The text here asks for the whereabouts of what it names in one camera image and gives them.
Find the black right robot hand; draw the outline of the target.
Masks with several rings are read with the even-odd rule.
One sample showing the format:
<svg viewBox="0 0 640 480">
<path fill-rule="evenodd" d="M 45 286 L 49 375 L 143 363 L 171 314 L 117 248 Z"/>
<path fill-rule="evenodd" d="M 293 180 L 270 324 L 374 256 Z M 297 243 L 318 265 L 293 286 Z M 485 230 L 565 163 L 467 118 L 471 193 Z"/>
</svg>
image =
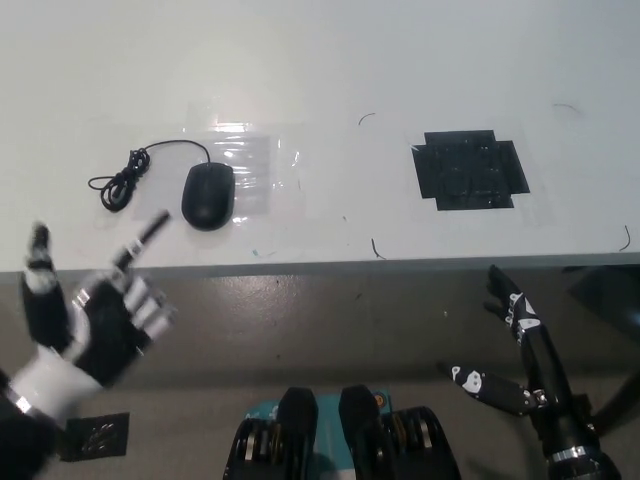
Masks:
<svg viewBox="0 0 640 480">
<path fill-rule="evenodd" d="M 516 417 L 529 417 L 549 462 L 597 456 L 598 436 L 579 412 L 549 331 L 528 297 L 495 265 L 488 270 L 487 289 L 498 302 L 485 308 L 516 341 L 527 384 L 459 362 L 440 362 L 438 370 L 471 398 Z"/>
</svg>

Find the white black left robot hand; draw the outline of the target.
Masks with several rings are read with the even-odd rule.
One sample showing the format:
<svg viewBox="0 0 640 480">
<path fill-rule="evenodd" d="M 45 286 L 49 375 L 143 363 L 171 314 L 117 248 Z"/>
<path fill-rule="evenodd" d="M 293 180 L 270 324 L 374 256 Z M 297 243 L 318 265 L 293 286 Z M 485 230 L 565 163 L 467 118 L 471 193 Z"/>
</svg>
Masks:
<svg viewBox="0 0 640 480">
<path fill-rule="evenodd" d="M 159 212 L 109 268 L 65 296 L 50 252 L 50 232 L 33 226 L 21 297 L 36 353 L 3 389 L 19 412 L 63 424 L 82 400 L 113 386 L 172 323 L 164 295 L 133 263 L 169 222 Z"/>
</svg>

